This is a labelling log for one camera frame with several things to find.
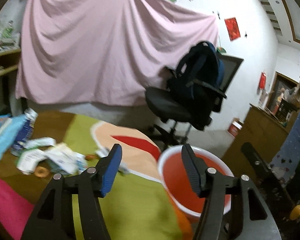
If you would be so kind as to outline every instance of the mesh backrest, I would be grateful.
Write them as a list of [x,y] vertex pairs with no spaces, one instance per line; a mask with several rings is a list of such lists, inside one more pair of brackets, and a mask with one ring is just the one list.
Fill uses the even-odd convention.
[[243,59],[228,55],[222,55],[220,53],[217,53],[217,57],[222,60],[225,66],[224,77],[220,85],[220,90],[226,93],[226,90],[228,89],[234,75],[243,62]]

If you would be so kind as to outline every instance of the pink sheet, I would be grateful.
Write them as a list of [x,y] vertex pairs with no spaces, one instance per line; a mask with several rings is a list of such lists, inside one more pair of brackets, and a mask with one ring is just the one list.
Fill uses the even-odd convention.
[[0,179],[0,222],[14,240],[20,240],[33,207]]
[[145,104],[202,40],[217,43],[215,15],[167,0],[28,0],[16,96],[39,104]]

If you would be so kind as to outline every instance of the black basket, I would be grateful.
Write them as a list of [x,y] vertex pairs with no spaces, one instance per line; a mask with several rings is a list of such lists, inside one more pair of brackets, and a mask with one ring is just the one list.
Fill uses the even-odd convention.
[[293,111],[298,111],[298,107],[282,99],[275,117],[278,118],[280,122],[287,122],[287,117],[289,117]]

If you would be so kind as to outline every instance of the silver bolt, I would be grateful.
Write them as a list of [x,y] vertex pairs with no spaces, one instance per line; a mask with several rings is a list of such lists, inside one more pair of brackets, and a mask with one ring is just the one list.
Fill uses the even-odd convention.
[[216,174],[217,173],[217,170],[215,168],[208,168],[207,171],[210,173],[210,174]]
[[248,181],[249,180],[249,176],[248,175],[241,175],[241,179],[245,180],[245,181]]
[[90,168],[87,169],[87,173],[92,174],[92,173],[95,173],[95,172],[96,172],[96,168],[95,167],[90,167]]
[[56,173],[53,175],[54,179],[61,179],[61,174],[60,173]]

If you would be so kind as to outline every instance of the red bucket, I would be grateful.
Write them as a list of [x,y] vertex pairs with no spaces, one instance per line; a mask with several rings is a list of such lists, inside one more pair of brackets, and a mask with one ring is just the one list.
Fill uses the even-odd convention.
[[[200,218],[205,199],[198,198],[191,189],[181,159],[181,148],[182,145],[177,145],[165,150],[159,158],[158,170],[163,186],[178,208],[185,213],[191,222],[197,222]],[[233,177],[228,166],[217,156],[198,147],[192,146],[192,149],[197,157],[204,159],[208,167],[213,167],[223,175]],[[229,212],[230,207],[231,195],[226,195],[224,214]]]

